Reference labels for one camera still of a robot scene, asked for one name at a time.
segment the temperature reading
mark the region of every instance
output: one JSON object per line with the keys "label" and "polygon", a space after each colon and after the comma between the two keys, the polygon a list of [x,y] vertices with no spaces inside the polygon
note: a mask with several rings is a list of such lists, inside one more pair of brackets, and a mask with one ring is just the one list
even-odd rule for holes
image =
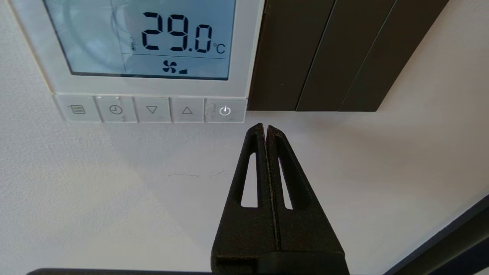
{"label": "temperature reading", "polygon": [[[143,13],[145,17],[155,18],[155,29],[147,29],[142,32],[143,46],[149,50],[159,50],[158,45],[148,44],[148,35],[158,35],[163,32],[163,20],[161,15],[154,12]],[[180,46],[173,46],[170,48],[172,51],[185,51],[188,46],[188,25],[189,20],[186,16],[181,14],[172,14],[168,17],[167,21],[168,33],[173,36],[182,38]],[[194,50],[201,53],[207,53],[211,50],[211,45],[216,47],[217,53],[225,52],[225,45],[216,43],[212,44],[212,27],[205,24],[200,24],[195,30],[195,48]]]}

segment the dark brown panel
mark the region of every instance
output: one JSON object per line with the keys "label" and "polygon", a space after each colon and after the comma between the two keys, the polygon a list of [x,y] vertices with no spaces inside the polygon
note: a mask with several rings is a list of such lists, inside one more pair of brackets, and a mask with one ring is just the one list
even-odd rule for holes
{"label": "dark brown panel", "polygon": [[333,0],[268,0],[249,110],[293,111]]}
{"label": "dark brown panel", "polygon": [[394,0],[337,0],[297,105],[339,111]]}
{"label": "dark brown panel", "polygon": [[448,0],[397,0],[341,111],[375,112]]}

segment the arrow icon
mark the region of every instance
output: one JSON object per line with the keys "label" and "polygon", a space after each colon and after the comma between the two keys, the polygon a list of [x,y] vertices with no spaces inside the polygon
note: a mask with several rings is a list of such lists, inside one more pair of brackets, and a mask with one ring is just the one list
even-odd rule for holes
{"label": "arrow icon", "polygon": [[190,108],[185,107],[185,110],[183,110],[182,114],[184,114],[184,115],[193,115],[194,113],[192,112],[192,110],[190,110]]}
{"label": "arrow icon", "polygon": [[156,112],[156,109],[158,109],[158,106],[146,106],[148,111],[150,111],[152,114]]}

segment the white wall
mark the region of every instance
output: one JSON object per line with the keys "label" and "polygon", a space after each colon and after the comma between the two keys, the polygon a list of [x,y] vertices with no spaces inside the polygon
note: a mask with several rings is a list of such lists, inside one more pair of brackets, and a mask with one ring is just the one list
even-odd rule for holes
{"label": "white wall", "polygon": [[0,1],[0,274],[208,271],[243,136],[289,137],[353,274],[380,274],[489,193],[489,1],[452,0],[377,113],[240,125],[62,121]]}

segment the thermostat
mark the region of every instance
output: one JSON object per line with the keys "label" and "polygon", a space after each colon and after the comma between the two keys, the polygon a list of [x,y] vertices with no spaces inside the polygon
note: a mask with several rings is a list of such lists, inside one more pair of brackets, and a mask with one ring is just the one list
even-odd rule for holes
{"label": "thermostat", "polygon": [[68,121],[243,122],[265,0],[10,0]]}

